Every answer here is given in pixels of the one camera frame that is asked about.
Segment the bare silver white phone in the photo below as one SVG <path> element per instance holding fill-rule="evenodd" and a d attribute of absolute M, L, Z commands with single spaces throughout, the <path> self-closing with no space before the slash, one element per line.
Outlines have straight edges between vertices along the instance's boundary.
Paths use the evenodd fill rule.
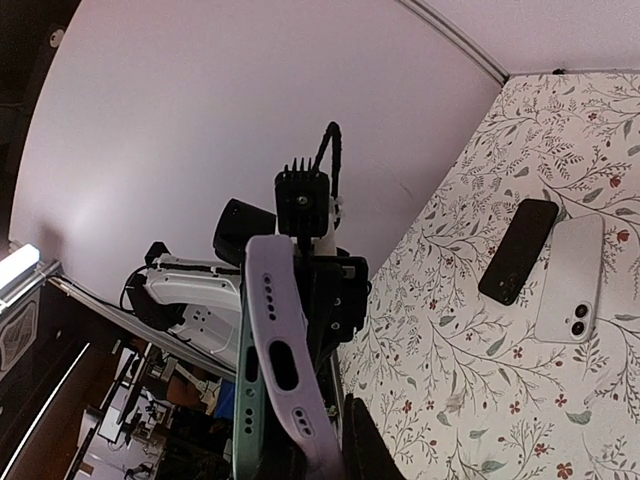
<path fill-rule="evenodd" d="M 599 214 L 559 222 L 534 335 L 546 343 L 580 344 L 590 339 L 602 276 L 604 219 Z"/>

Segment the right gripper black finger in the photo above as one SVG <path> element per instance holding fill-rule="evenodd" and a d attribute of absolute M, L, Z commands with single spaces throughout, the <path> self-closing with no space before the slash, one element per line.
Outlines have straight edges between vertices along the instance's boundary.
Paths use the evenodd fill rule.
<path fill-rule="evenodd" d="M 345 397 L 342 454 L 348 479 L 400 478 L 364 401 L 353 394 Z"/>

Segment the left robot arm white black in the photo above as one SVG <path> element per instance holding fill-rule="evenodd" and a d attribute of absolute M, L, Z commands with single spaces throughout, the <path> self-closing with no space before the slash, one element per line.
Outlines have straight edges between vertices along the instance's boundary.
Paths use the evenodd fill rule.
<path fill-rule="evenodd" d="M 155 242 L 144 266 L 125 283 L 134 316 L 230 370 L 238 364 L 241 283 L 264 282 L 276 303 L 267 320 L 288 313 L 285 329 L 300 326 L 312 365 L 321 367 L 364 325 L 371 284 L 362 257 L 336 247 L 334 234 L 314 238 L 303 253 L 278 235 L 275 214 L 230 200 L 217 224 L 216 262 L 182 259 Z"/>

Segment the bare black phone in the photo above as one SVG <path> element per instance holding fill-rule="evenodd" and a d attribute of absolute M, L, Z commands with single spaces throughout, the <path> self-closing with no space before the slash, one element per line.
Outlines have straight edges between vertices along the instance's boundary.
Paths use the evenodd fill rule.
<path fill-rule="evenodd" d="M 525 285 L 559 213 L 556 203 L 524 199 L 495 253 L 478 291 L 501 305 L 512 305 Z"/>

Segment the white cased phone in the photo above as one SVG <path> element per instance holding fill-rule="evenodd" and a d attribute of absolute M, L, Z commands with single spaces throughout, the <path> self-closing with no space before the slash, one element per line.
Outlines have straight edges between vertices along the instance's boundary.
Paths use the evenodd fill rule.
<path fill-rule="evenodd" d="M 258 235 L 246 247 L 246 302 L 275 417 L 306 458 L 308 479 L 345 479 L 343 456 L 307 347 L 307 320 L 294 274 L 293 245 Z"/>

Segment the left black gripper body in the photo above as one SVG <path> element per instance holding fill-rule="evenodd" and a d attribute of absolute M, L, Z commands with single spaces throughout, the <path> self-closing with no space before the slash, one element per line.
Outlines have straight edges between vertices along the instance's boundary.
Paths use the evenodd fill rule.
<path fill-rule="evenodd" d="M 296 257 L 294 273 L 308 321 L 310 357 L 324 360 L 364 326 L 371 290 L 368 262 L 340 249 L 336 256 Z"/>

